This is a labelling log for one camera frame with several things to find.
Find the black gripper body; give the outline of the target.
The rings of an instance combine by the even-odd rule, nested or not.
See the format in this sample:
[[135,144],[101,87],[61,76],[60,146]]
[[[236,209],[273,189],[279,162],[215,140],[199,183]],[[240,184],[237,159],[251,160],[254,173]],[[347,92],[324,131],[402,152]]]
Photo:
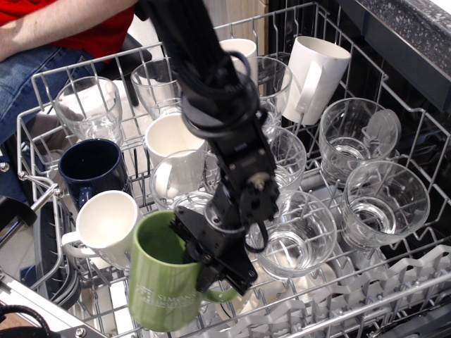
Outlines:
[[223,280],[243,295],[258,277],[248,254],[263,251],[248,244],[247,235],[256,225],[264,240],[268,239],[264,223],[273,220],[278,211],[278,197],[278,184],[268,175],[248,179],[235,199],[221,183],[203,213],[176,207],[170,228],[184,242],[198,242],[204,254],[203,263],[222,265]]

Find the person forearm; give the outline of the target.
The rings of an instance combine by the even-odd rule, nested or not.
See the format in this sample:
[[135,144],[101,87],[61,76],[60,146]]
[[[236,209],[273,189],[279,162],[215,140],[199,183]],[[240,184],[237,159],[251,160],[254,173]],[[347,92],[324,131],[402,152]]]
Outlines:
[[135,1],[55,1],[1,26],[1,60],[84,32]]

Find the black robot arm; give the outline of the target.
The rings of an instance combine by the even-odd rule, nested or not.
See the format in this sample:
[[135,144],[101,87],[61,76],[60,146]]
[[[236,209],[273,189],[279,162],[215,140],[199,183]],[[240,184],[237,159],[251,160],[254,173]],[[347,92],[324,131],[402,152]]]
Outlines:
[[185,241],[186,259],[202,264],[199,292],[226,280],[244,294],[257,279],[247,233],[278,209],[276,163],[262,130],[267,112],[249,71],[233,65],[241,54],[221,48],[202,1],[145,1],[143,8],[181,86],[183,122],[208,141],[221,173],[204,212],[177,207],[171,229]]

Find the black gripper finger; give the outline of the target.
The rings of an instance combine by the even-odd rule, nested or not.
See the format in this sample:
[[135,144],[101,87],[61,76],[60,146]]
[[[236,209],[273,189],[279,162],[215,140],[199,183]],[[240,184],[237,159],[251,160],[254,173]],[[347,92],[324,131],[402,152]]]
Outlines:
[[204,263],[200,264],[200,271],[197,276],[196,290],[198,292],[206,292],[210,286],[223,279],[224,267],[217,263],[211,265],[206,265]]
[[196,241],[185,242],[183,263],[203,263],[204,254],[201,246]]

